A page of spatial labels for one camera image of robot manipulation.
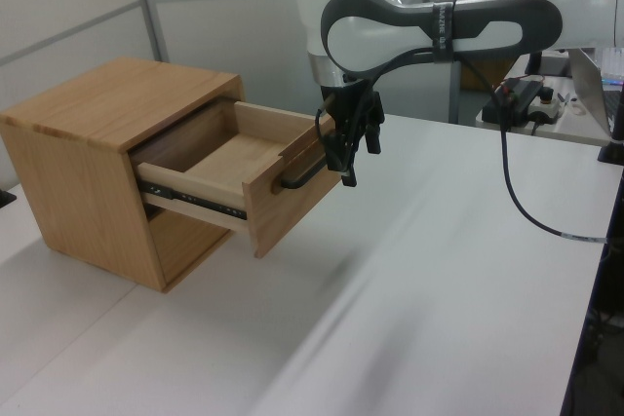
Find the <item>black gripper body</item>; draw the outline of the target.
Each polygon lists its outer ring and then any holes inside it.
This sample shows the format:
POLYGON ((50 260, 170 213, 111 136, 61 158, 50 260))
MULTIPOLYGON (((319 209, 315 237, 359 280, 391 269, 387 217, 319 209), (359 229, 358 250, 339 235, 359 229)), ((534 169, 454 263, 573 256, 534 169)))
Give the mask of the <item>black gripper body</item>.
POLYGON ((379 137, 384 111, 371 80, 358 80, 342 87, 321 87, 325 110, 333 118, 335 130, 345 137, 379 137))

